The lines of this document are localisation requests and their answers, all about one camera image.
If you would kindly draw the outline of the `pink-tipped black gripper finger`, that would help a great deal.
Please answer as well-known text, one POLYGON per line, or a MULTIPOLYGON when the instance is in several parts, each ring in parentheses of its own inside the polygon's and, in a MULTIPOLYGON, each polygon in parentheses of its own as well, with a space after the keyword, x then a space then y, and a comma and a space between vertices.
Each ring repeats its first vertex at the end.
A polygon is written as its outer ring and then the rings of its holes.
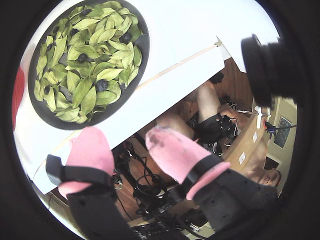
POLYGON ((245 177, 190 138, 156 126, 146 134, 156 164, 178 182, 175 202, 194 201, 216 232, 245 228, 275 206, 277 190, 245 177))
POLYGON ((72 140, 66 164, 58 156, 46 158, 46 173, 68 201, 70 212, 89 240, 137 240, 116 206, 112 181, 115 163, 103 132, 84 128, 72 140))

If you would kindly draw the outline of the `person's hand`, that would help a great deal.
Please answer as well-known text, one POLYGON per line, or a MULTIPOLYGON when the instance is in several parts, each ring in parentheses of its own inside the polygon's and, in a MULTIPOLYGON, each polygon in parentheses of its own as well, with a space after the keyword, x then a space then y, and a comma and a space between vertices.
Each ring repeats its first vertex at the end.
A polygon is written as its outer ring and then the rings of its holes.
POLYGON ((228 104, 220 105, 217 109, 221 116, 227 116, 230 119, 240 120, 239 113, 231 108, 228 104))

